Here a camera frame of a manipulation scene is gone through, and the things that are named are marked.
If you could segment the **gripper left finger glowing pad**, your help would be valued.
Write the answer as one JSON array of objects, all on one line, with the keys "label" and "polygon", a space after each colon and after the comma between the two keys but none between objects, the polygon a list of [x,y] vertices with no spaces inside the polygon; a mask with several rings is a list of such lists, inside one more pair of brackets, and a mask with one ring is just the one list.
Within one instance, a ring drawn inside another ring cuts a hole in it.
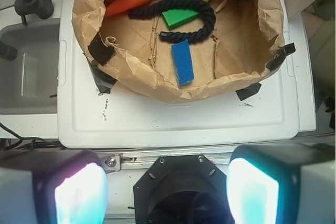
[{"label": "gripper left finger glowing pad", "polygon": [[89,150],[1,153],[1,223],[103,223],[108,180]]}]

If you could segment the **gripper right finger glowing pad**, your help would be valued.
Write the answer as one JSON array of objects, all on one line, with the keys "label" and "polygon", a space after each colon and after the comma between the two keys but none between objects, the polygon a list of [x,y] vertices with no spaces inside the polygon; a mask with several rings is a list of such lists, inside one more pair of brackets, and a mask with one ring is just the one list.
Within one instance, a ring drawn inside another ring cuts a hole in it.
[{"label": "gripper right finger glowing pad", "polygon": [[240,145],[226,191],[236,223],[335,223],[335,147]]}]

